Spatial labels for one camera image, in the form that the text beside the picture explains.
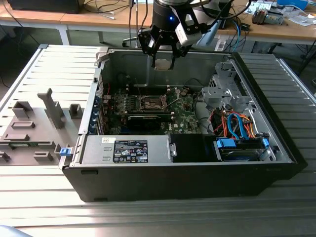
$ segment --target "power supply label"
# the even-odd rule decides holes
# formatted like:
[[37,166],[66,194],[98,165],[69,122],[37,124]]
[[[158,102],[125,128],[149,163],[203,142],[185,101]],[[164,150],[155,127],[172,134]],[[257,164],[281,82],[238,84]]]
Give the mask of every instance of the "power supply label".
[[148,163],[147,141],[115,141],[114,163]]

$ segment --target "blue latch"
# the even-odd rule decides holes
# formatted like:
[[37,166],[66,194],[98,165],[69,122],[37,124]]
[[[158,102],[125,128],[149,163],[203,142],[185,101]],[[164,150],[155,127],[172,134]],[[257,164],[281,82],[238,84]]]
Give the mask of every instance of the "blue latch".
[[236,143],[233,139],[220,138],[217,141],[218,148],[236,147]]
[[262,144],[265,146],[265,148],[269,147],[269,141],[267,140],[267,138],[262,139]]
[[73,155],[72,153],[73,148],[68,147],[68,148],[62,148],[59,152],[60,156],[62,157],[71,157]]

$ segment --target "floor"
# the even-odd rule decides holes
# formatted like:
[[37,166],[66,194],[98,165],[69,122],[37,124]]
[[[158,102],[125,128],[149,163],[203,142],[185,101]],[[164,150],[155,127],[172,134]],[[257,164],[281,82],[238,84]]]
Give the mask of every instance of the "floor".
[[[0,77],[7,86],[11,86],[18,77],[24,66],[36,51],[38,44],[30,37],[30,33],[39,43],[62,44],[59,33],[53,29],[16,28],[16,37],[4,37],[0,41]],[[73,45],[93,45],[103,46],[99,43],[97,32],[71,31]],[[128,38],[125,33],[104,33],[104,40],[109,46],[121,47],[122,39]],[[258,42],[254,50],[257,52],[261,48],[268,47],[267,43]],[[296,71],[302,59],[302,52],[293,44],[283,44],[276,47],[274,54],[282,58]],[[313,60],[301,74],[301,79],[305,85],[315,93],[316,88],[312,86],[315,78],[316,60]],[[0,81],[0,99],[5,95],[8,88]]]

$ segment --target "blue cable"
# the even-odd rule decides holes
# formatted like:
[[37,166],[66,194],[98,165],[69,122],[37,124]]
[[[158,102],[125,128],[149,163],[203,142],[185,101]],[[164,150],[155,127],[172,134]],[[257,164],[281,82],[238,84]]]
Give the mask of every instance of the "blue cable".
[[238,45],[238,43],[239,43],[239,38],[240,38],[240,29],[239,29],[239,26],[238,26],[238,24],[237,24],[237,22],[236,21],[233,21],[233,23],[236,25],[236,27],[237,27],[237,31],[238,31],[238,38],[237,38],[237,42],[236,42],[236,44],[235,44],[235,47],[233,48],[233,52],[235,51],[235,49],[236,49],[236,47],[237,47],[237,45]]
[[232,119],[233,119],[233,116],[237,117],[238,119],[238,123],[239,123],[239,129],[240,129],[240,133],[241,133],[241,137],[248,140],[249,137],[247,136],[247,133],[245,132],[245,130],[243,129],[243,126],[242,126],[242,120],[241,120],[241,117],[237,114],[231,114],[228,116],[228,119],[227,119],[227,126],[228,126],[228,130],[229,132],[237,139],[239,140],[239,137],[237,136],[237,134],[234,133],[233,129],[232,129]]

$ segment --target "wooden desk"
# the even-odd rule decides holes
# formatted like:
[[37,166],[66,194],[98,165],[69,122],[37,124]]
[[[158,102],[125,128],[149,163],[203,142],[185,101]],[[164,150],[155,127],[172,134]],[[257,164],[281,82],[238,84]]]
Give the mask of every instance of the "wooden desk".
[[[111,4],[116,1],[98,0],[98,5]],[[247,0],[235,0],[234,6],[238,11],[241,6],[245,5]],[[117,5],[103,7],[103,11],[112,10],[118,6],[126,5],[125,2],[119,2]],[[111,20],[97,13],[88,12],[83,9],[80,14],[64,14],[53,12],[40,11],[17,11],[12,10],[10,5],[6,3],[7,8],[14,17],[25,27],[52,28],[59,30],[63,44],[70,44],[68,30],[85,30],[98,31],[99,37],[102,37],[102,32],[128,32],[128,16],[129,8],[122,8],[115,11],[115,20]],[[95,5],[92,3],[87,6],[91,11],[96,11]],[[316,11],[316,8],[309,7],[307,11]],[[146,6],[139,4],[138,9],[138,25],[141,25],[144,19]],[[148,5],[148,16],[144,26],[150,26],[152,22],[153,5]],[[242,14],[239,16],[242,22],[249,24],[250,32],[247,36],[247,41],[265,41],[265,42],[282,42],[282,43],[300,43],[312,44],[316,38],[315,26],[307,27],[300,26],[294,22],[285,20],[285,25],[255,25],[251,22],[250,14]],[[3,5],[0,4],[0,24],[9,26],[19,26],[14,19],[6,12]],[[136,7],[132,9],[131,27],[136,28]],[[235,29],[232,25],[224,30],[217,32],[217,37],[221,40],[229,40],[235,34]]]
[[[9,12],[19,22],[60,24],[60,19],[64,15],[64,13],[58,13],[58,12],[16,11],[16,10],[12,10],[10,4],[7,1],[5,1],[5,6],[9,10]],[[14,19],[10,16],[10,14],[4,8],[2,4],[2,0],[0,0],[0,20],[14,21]]]
[[[235,0],[234,6],[236,12],[241,8],[242,5],[246,5],[247,0]],[[316,12],[316,7],[308,6],[307,12]],[[287,40],[311,40],[312,42],[316,38],[315,26],[310,25],[307,27],[296,24],[288,19],[285,19],[283,25],[256,25],[251,21],[251,14],[241,14],[239,18],[242,22],[250,25],[250,37],[260,37],[260,38],[280,38]],[[219,34],[234,35],[236,30],[231,25],[225,30],[219,30]]]
[[[98,6],[102,4],[112,4],[117,1],[106,1],[98,0]],[[112,9],[116,9],[120,6],[126,6],[126,2],[119,2],[113,6],[103,7],[103,11],[110,11]],[[91,11],[96,11],[96,7],[93,4],[86,6],[87,9]],[[128,17],[129,17],[129,7],[122,8],[114,11],[115,15],[113,17],[114,20],[109,19],[101,14],[92,13],[85,9],[82,9],[79,14],[64,14],[64,16],[60,19],[61,24],[67,25],[83,25],[83,26],[102,26],[102,27],[114,27],[114,28],[128,28]],[[140,27],[146,13],[146,5],[138,4],[138,27]],[[145,27],[149,27],[152,23],[152,13],[153,13],[153,5],[148,4],[148,15],[146,21],[144,23]],[[131,16],[131,27],[136,28],[136,6],[132,8],[132,16]]]

